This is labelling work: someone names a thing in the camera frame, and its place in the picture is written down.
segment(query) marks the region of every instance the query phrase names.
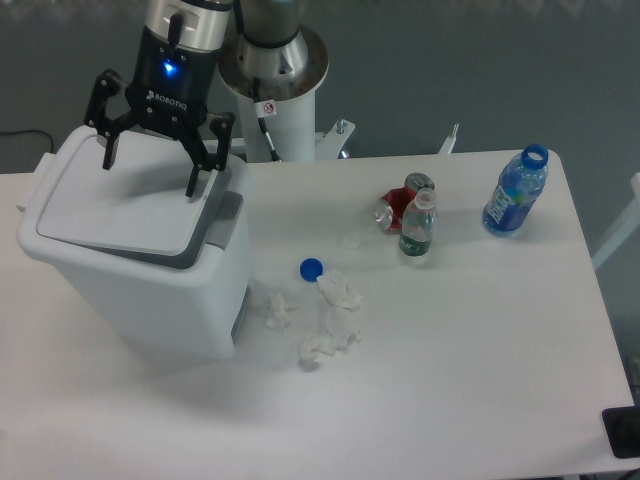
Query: gray floor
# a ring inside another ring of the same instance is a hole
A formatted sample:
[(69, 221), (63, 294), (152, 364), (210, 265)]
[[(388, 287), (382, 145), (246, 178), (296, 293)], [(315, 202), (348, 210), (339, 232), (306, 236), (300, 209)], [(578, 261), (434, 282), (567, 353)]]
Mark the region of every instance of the gray floor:
[[(42, 128), (60, 145), (81, 124), (96, 74), (131, 77), (146, 1), (33, 6), (44, 3), (0, 2), (0, 130)], [(355, 122), (352, 155), (435, 153), (455, 122), (458, 152), (544, 143), (563, 159), (592, 249), (632, 199), (640, 2), (307, 0), (303, 9), (331, 59), (318, 129)], [(209, 106), (235, 109), (219, 81)], [(0, 138), (0, 172), (32, 170), (46, 147)], [(623, 355), (640, 351), (638, 235), (599, 272)]]

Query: warning sticker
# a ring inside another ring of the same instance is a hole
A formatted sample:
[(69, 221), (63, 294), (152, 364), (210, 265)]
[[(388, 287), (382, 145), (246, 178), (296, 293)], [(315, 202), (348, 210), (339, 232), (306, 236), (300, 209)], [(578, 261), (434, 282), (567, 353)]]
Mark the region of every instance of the warning sticker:
[(273, 117), (277, 112), (275, 100), (265, 100), (255, 104), (258, 118)]

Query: small plastic bottle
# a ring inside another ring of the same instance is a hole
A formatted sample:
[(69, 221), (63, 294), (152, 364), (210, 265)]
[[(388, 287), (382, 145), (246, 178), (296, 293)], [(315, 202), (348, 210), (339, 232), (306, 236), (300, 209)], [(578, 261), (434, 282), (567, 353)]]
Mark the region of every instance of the small plastic bottle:
[(425, 187), (418, 191), (402, 215), (400, 250), (410, 257), (424, 255), (431, 246), (436, 219), (436, 192)]
[(373, 217), (383, 232), (402, 231), (402, 215), (407, 205), (423, 187), (435, 190), (436, 186), (427, 175), (420, 172), (410, 173), (402, 188), (389, 190), (376, 203)]
[(497, 237), (514, 234), (542, 193), (547, 179), (548, 150), (532, 144), (504, 167), (498, 186), (482, 213), (485, 228)]

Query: blue water bottle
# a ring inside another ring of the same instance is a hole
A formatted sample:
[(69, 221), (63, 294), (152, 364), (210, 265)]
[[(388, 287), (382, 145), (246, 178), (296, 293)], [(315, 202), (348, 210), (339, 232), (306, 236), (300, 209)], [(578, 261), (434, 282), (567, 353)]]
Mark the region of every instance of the blue water bottle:
[(507, 237), (520, 228), (542, 193), (548, 161), (548, 150), (534, 143), (504, 167), (493, 197), (482, 214), (484, 226), (489, 232), (497, 237)]

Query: crushed soda can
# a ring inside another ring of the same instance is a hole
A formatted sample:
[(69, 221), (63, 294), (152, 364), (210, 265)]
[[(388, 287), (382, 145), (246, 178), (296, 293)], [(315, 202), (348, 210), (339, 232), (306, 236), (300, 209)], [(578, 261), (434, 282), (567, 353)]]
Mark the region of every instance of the crushed soda can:
[(402, 188), (389, 190), (376, 202), (373, 217), (383, 232), (401, 231), (402, 215), (407, 205), (413, 200), (418, 190), (424, 187), (436, 188), (433, 180), (424, 173), (410, 173)]

